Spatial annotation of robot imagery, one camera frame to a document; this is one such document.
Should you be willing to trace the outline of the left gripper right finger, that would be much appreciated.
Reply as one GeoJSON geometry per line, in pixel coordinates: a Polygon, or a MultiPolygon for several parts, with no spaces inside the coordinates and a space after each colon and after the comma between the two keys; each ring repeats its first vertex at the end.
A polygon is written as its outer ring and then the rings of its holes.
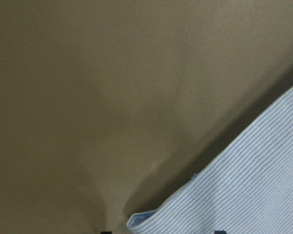
{"type": "Polygon", "coordinates": [[[215,230],[214,234],[227,234],[227,232],[224,230],[215,230]]]}

